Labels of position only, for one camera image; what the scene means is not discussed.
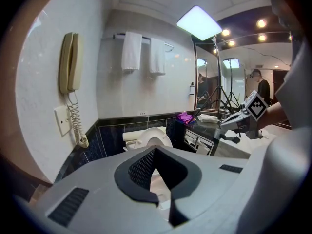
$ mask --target soap dispenser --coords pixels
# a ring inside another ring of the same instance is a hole
[[[195,94],[195,86],[194,82],[192,82],[190,85],[190,95],[193,96],[194,94]]]

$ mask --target toilet seat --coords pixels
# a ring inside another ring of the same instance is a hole
[[[145,146],[157,146],[164,145],[172,147],[172,143],[169,137],[160,129],[156,127],[149,128],[145,130],[140,137],[137,139],[135,148],[145,147]]]

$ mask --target telephone handset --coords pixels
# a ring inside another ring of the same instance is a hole
[[[82,37],[73,32],[65,35],[59,67],[59,89],[68,96],[70,105],[67,105],[72,118],[72,125],[75,134],[76,144],[87,148],[89,142],[80,122],[78,100],[75,90],[80,87],[82,73]],[[74,92],[77,102],[73,103],[69,93]]]

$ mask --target tripod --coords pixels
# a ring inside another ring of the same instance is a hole
[[[233,88],[233,74],[232,74],[232,64],[231,64],[231,60],[232,60],[232,59],[233,59],[233,58],[225,59],[225,60],[228,60],[228,61],[229,61],[229,63],[230,63],[230,70],[231,70],[231,91],[230,91],[230,94],[229,94],[229,100],[225,103],[225,105],[226,105],[226,106],[227,106],[227,104],[230,105],[231,102],[233,102],[234,105],[235,105],[236,107],[239,108],[239,102],[238,102],[238,100],[236,99],[235,94],[234,94],[233,91],[232,91],[232,88]]]
[[[214,89],[214,91],[212,92],[212,94],[208,97],[208,99],[206,100],[206,102],[201,106],[201,108],[199,109],[199,111],[197,111],[197,113],[196,113],[195,115],[193,115],[193,117],[192,117],[188,122],[186,122],[186,124],[192,122],[192,120],[199,114],[199,112],[200,112],[201,110],[203,110],[203,109],[206,107],[207,104],[212,105],[212,104],[214,104],[215,102],[217,102],[217,103],[219,102],[219,105],[218,105],[218,114],[219,114],[219,112],[220,112],[220,104],[221,104],[221,103],[224,105],[224,107],[227,107],[226,104],[223,102],[223,100],[221,100],[221,93],[224,94],[224,96],[225,96],[225,98],[226,98],[226,103],[228,103],[229,106],[230,106],[230,112],[231,112],[231,114],[234,114],[234,110],[233,110],[231,104],[229,103],[229,98],[228,98],[228,96],[226,95],[226,93],[224,92],[223,87],[222,87],[222,85],[221,85],[221,65],[220,65],[219,49],[218,49],[218,46],[217,46],[217,44],[216,44],[216,36],[214,36],[213,42],[214,42],[214,47],[215,47],[215,49],[216,49],[216,57],[217,57],[217,60],[218,60],[218,74],[219,74],[219,77],[218,77],[218,85],[217,85],[217,87]],[[216,92],[216,99],[215,99],[213,102],[211,102],[211,97],[215,94],[215,92]]]

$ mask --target phone wall plate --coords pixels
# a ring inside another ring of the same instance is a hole
[[[70,112],[67,106],[60,106],[54,109],[60,134],[64,136],[72,128]]]

